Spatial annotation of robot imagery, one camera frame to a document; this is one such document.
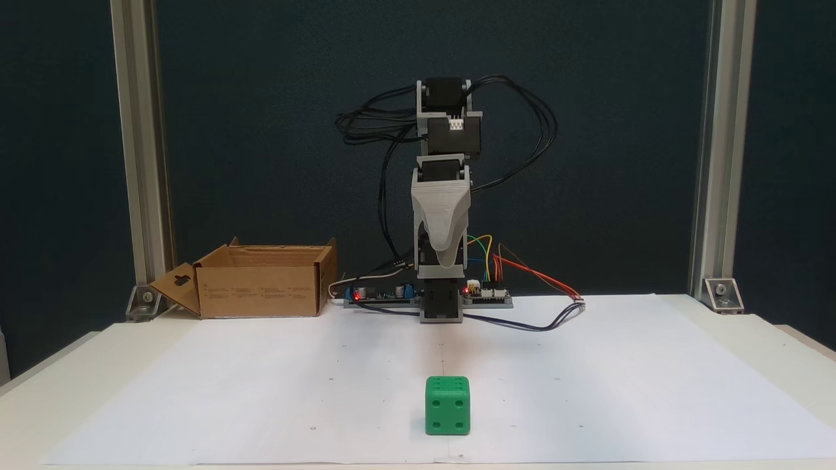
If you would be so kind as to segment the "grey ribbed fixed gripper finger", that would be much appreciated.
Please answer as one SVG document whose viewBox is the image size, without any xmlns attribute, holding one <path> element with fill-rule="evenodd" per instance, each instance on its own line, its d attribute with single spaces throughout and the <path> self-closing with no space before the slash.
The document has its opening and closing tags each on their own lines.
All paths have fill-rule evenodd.
<svg viewBox="0 0 836 470">
<path fill-rule="evenodd" d="M 414 183 L 410 187 L 414 210 L 414 248 L 424 227 L 438 264 L 450 270 L 457 264 L 460 245 L 466 243 L 471 208 L 469 183 Z"/>
</svg>

